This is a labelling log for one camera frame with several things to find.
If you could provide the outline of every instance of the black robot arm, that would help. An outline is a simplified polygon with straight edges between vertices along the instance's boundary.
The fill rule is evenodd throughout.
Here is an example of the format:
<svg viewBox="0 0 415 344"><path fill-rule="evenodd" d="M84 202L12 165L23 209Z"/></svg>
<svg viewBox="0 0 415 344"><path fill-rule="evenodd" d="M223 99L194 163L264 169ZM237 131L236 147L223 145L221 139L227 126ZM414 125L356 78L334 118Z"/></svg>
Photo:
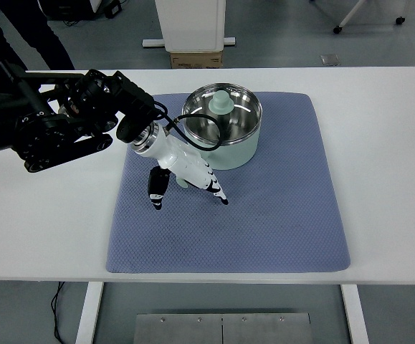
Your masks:
<svg viewBox="0 0 415 344"><path fill-rule="evenodd" d="M40 93L41 85L56 86ZM59 113L49 106L53 100ZM34 73L0 64L0 150L16 151L29 172L106 149L117 111L125 115L117 137L126 143L161 114L153 97L121 72Z"/></svg>

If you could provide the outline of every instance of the pot lid knob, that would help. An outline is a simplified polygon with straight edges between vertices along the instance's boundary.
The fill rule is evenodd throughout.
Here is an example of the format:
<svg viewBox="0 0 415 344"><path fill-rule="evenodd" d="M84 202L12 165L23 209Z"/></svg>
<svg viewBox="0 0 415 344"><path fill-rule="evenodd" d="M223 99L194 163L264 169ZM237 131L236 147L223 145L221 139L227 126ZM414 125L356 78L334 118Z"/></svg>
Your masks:
<svg viewBox="0 0 415 344"><path fill-rule="evenodd" d="M209 102L209 110L216 115L226 115L234 110L234 102L227 91L216 91Z"/></svg>

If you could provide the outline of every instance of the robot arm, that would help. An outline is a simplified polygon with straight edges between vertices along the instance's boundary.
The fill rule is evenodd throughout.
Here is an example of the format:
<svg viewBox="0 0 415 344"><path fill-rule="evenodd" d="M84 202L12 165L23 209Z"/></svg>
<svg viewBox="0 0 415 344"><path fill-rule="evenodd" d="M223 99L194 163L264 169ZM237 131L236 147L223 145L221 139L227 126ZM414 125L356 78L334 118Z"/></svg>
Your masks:
<svg viewBox="0 0 415 344"><path fill-rule="evenodd" d="M40 85L56 85L39 93ZM57 100L59 113L48 102ZM25 160L28 172L72 161L106 149L105 134L124 114L117 138L131 144L139 155L155 158L148 195L156 209L167 189L170 172L178 179L212 192L227 204L226 196L199 152L157 123L164 111L151 95L121 72L106 76L97 70L81 74L29 73L17 66L0 65L0 150L12 148Z"/></svg>

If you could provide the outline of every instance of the cardboard box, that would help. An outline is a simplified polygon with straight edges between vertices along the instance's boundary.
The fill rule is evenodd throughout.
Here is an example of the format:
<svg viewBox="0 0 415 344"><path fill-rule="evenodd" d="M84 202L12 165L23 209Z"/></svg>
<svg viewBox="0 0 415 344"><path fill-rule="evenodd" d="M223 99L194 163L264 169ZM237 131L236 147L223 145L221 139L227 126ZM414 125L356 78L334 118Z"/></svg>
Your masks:
<svg viewBox="0 0 415 344"><path fill-rule="evenodd" d="M223 51L221 52L172 52L171 67L186 68L221 68Z"/></svg>

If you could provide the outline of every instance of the chair leg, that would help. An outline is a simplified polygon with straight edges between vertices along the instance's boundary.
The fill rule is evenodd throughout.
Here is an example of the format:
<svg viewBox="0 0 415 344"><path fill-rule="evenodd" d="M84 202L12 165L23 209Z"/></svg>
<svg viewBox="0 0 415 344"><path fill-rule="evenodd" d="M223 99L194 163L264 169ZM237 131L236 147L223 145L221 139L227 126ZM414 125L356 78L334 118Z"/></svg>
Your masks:
<svg viewBox="0 0 415 344"><path fill-rule="evenodd" d="M411 3L411 0L406 0L405 1L405 6L404 6L404 9L403 9L403 13L402 13L401 16L399 16L397 19L395 19L395 24L402 25L405 22L406 15L408 14L408 11L409 11L410 3Z"/></svg>
<svg viewBox="0 0 415 344"><path fill-rule="evenodd" d="M358 11L359 8L365 3L366 0L358 0L357 4L351 9L347 16L342 20L342 22L333 29L333 33L339 34L343 27L349 22L350 18Z"/></svg>

